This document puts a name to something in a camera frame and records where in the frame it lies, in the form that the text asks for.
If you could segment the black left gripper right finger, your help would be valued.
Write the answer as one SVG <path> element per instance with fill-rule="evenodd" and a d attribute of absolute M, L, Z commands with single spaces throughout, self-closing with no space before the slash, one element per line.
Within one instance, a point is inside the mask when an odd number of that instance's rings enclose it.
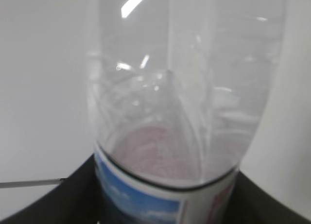
<path fill-rule="evenodd" d="M 239 172 L 222 223 L 309 224 L 310 220 L 278 202 Z"/>

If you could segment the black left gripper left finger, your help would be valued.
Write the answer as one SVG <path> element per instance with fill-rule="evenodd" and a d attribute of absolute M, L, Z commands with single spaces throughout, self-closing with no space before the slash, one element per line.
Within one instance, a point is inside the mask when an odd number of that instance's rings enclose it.
<path fill-rule="evenodd" d="M 98 188 L 91 155 L 58 187 L 2 224 L 98 224 Z"/>

